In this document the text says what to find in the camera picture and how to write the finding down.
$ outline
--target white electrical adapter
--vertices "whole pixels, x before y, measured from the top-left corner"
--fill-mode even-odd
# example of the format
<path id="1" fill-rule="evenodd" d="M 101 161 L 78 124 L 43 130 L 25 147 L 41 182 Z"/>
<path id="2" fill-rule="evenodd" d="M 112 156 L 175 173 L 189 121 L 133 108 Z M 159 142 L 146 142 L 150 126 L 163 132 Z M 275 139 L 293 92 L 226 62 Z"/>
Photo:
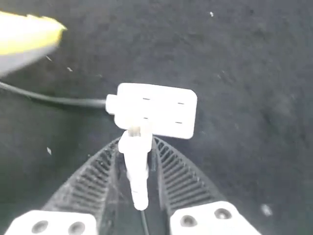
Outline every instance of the white electrical adapter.
<path id="1" fill-rule="evenodd" d="M 122 83 L 108 95 L 106 110 L 124 130 L 141 126 L 154 135 L 190 139 L 194 134 L 197 95 L 188 89 Z"/>

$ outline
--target dark carpet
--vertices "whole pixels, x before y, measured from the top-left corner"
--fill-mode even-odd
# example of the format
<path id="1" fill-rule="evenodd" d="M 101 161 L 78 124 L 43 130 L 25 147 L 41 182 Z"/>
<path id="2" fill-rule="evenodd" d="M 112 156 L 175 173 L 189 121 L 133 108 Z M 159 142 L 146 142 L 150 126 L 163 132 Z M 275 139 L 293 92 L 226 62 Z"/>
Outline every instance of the dark carpet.
<path id="1" fill-rule="evenodd" d="M 68 28 L 52 61 L 5 82 L 81 98 L 114 94 L 122 82 L 193 89 L 194 137 L 166 141 L 263 235 L 313 233 L 312 1 L 2 0 L 0 9 L 53 17 Z M 1 231 L 122 134 L 105 111 L 3 91 L 0 109 Z M 133 213 L 131 206 L 122 213 L 118 234 L 141 233 Z M 154 216 L 150 209 L 156 235 Z"/>

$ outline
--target cable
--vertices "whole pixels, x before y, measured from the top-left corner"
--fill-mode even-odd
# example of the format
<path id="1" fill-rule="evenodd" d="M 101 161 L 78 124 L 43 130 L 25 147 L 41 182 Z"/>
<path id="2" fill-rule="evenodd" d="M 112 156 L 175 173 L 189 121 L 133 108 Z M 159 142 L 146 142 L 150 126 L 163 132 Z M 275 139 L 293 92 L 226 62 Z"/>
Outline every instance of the cable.
<path id="1" fill-rule="evenodd" d="M 140 211 L 140 215 L 144 234 L 150 235 L 145 211 Z"/>
<path id="2" fill-rule="evenodd" d="M 0 89 L 4 89 L 15 94 L 27 96 L 29 98 L 33 98 L 36 100 L 47 101 L 47 102 L 55 103 L 55 104 L 71 105 L 71 106 L 78 106 L 78 107 L 89 107 L 89 108 L 97 108 L 97 109 L 102 109 L 106 107 L 105 99 L 76 99 L 76 98 L 47 96 L 44 94 L 39 94 L 35 92 L 30 92 L 21 88 L 17 88 L 17 87 L 8 85 L 3 82 L 0 82 Z"/>

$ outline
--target debris speck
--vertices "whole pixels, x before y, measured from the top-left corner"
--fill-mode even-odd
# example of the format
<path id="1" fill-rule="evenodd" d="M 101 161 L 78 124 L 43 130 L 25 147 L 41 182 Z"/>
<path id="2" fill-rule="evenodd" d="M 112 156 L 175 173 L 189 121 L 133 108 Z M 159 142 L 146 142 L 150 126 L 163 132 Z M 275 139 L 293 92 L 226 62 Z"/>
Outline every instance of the debris speck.
<path id="1" fill-rule="evenodd" d="M 51 149 L 47 147 L 48 154 L 52 155 Z"/>
<path id="2" fill-rule="evenodd" d="M 269 216 L 272 216 L 272 215 L 273 215 L 273 211 L 272 211 L 272 209 L 269 207 L 269 205 L 262 204 L 262 205 L 261 205 L 261 211 L 262 211 L 262 213 L 263 213 L 266 217 L 269 217 Z"/>

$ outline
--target screw hole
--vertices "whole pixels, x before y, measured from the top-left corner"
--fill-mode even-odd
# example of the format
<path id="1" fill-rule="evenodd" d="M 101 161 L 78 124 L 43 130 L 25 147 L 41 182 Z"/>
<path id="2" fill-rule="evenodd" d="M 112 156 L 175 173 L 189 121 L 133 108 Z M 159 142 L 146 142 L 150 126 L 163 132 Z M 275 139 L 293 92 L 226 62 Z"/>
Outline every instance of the screw hole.
<path id="1" fill-rule="evenodd" d="M 39 221 L 38 223 L 36 223 L 36 224 L 33 226 L 31 232 L 32 232 L 33 234 L 40 234 L 40 233 L 42 233 L 43 231 L 45 231 L 47 227 L 48 227 L 48 221 L 42 220 L 42 221 Z"/>
<path id="2" fill-rule="evenodd" d="M 215 212 L 215 217 L 218 219 L 230 219 L 231 218 L 231 213 L 223 208 L 217 209 Z"/>
<path id="3" fill-rule="evenodd" d="M 194 227 L 197 225 L 197 221 L 191 215 L 185 215 L 181 218 L 180 224 L 183 227 Z"/>
<path id="4" fill-rule="evenodd" d="M 68 234 L 69 235 L 81 235 L 85 231 L 85 225 L 82 222 L 75 222 L 73 223 L 69 229 Z"/>

